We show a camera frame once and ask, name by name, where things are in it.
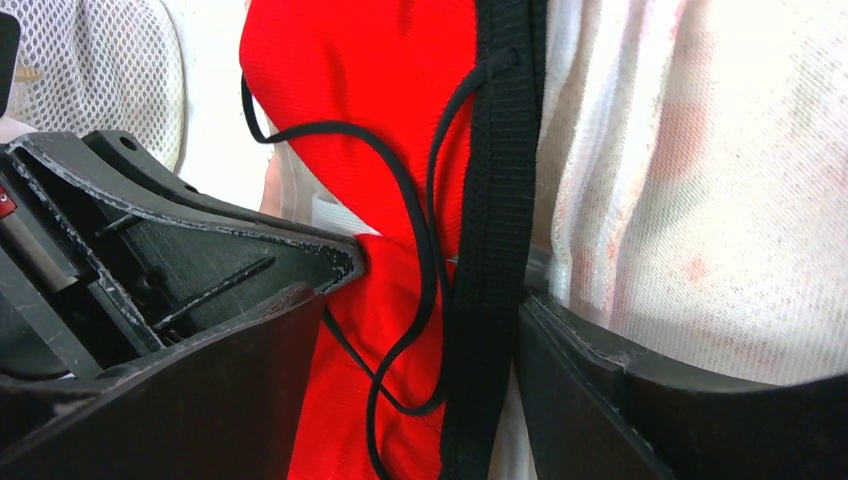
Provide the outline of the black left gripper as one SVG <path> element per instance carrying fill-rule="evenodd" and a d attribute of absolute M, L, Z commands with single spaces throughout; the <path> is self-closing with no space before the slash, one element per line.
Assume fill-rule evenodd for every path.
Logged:
<path fill-rule="evenodd" d="M 31 133 L 1 161 L 1 372 L 94 378 L 293 284 L 362 273 L 356 243 L 194 191 L 130 135 Z"/>

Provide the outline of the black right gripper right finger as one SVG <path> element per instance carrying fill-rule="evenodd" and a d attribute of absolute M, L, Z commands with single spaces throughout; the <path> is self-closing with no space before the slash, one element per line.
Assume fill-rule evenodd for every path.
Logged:
<path fill-rule="evenodd" d="M 542 479 L 843 479 L 847 378 L 774 386 L 663 356 L 531 293 L 516 369 Z"/>

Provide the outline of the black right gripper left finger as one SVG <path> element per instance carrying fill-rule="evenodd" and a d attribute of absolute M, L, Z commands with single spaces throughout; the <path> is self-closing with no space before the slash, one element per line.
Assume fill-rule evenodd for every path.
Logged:
<path fill-rule="evenodd" d="M 5 479 L 283 479 L 324 300 L 288 287 L 92 380 L 1 382 Z"/>

